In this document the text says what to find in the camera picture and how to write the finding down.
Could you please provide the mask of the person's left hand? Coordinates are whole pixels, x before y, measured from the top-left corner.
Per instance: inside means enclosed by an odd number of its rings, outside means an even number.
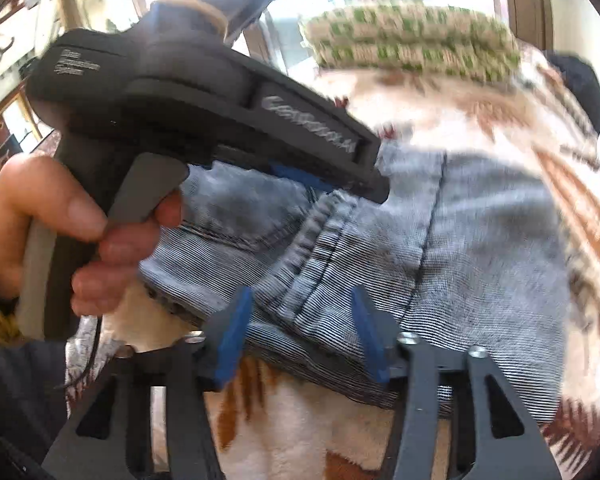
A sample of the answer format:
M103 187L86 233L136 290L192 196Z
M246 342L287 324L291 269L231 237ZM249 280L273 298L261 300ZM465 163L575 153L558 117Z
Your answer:
M98 259L73 274L71 307L79 316L103 315L121 304L140 262L155 251L161 229L180 225L182 196L174 190L144 222L109 229L99 206L57 160L45 155L14 156L0 172L2 301L20 296L24 250L33 220L97 246Z

